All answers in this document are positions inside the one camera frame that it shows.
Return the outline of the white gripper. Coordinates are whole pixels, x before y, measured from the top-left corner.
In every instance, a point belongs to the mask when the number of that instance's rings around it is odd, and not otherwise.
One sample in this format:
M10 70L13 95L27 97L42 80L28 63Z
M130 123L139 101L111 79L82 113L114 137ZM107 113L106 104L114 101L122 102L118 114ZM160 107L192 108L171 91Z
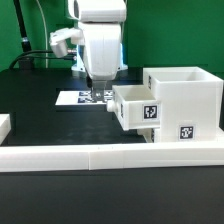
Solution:
M84 38L83 63L92 81L93 100L103 100L106 82L116 77L120 61L119 24L80 24Z

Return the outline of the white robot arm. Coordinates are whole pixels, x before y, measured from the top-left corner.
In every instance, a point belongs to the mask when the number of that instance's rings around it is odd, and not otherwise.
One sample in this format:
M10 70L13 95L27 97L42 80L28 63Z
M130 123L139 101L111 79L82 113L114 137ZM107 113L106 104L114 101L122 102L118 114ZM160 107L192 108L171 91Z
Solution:
M121 23L126 20L123 0L67 0L69 16L78 21L80 40L73 39L88 75L94 102L104 100L106 83L121 62Z

